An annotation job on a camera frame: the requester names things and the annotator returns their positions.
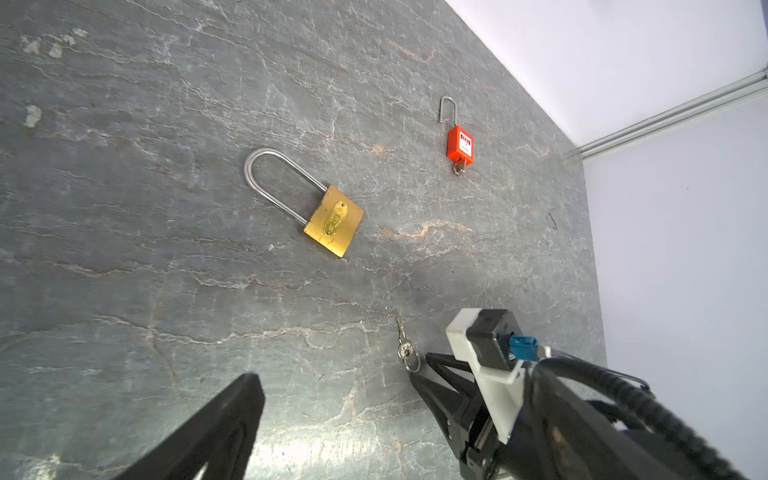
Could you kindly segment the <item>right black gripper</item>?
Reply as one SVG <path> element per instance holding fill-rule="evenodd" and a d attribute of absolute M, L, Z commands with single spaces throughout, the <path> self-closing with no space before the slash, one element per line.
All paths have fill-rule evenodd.
<path fill-rule="evenodd" d="M 427 353 L 421 371 L 431 370 L 443 383 L 411 373 L 416 392 L 437 421 L 455 456 L 463 479 L 496 479 L 504 445 L 467 362 L 452 355 Z"/>

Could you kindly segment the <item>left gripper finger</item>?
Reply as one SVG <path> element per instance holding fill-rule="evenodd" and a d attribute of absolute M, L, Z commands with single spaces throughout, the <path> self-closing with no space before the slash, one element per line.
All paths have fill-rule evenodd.
<path fill-rule="evenodd" d="M 242 479 L 265 395 L 259 376 L 237 377 L 119 479 Z"/>

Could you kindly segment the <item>brass padlock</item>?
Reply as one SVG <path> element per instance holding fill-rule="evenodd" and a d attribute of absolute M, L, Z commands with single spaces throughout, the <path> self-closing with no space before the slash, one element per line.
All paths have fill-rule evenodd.
<path fill-rule="evenodd" d="M 258 159 L 269 156 L 283 161 L 323 193 L 323 198 L 310 219 L 304 218 L 257 183 L 254 175 L 254 164 Z M 364 211 L 362 208 L 351 201 L 337 187 L 322 184 L 291 158 L 273 148 L 259 148 L 250 152 L 244 161 L 243 172 L 246 183 L 252 190 L 296 220 L 303 227 L 303 232 L 316 243 L 336 257 L 344 257 L 363 220 Z"/>

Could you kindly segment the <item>silver key with ring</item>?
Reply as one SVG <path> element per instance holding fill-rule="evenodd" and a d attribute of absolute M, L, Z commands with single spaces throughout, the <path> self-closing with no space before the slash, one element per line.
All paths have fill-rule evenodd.
<path fill-rule="evenodd" d="M 454 174 L 457 176 L 463 175 L 465 173 L 466 166 L 467 166 L 466 160 L 460 159 L 453 165 Z"/>

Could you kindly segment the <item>red safety padlock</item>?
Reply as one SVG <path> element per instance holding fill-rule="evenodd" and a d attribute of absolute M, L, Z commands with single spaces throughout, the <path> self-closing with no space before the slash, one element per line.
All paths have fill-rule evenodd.
<path fill-rule="evenodd" d="M 453 165 L 460 159 L 465 159 L 467 169 L 474 163 L 474 138 L 458 124 L 458 105 L 450 96 L 443 95 L 440 98 L 438 121 L 444 122 L 447 102 L 452 105 L 453 128 L 448 132 L 446 157 L 453 162 Z"/>

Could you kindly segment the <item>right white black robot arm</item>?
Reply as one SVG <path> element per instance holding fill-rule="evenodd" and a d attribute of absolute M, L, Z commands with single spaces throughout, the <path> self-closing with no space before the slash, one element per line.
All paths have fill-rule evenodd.
<path fill-rule="evenodd" d="M 573 358 L 472 372 L 428 354 L 411 384 L 464 479 L 741 479 L 716 449 L 647 391 Z"/>

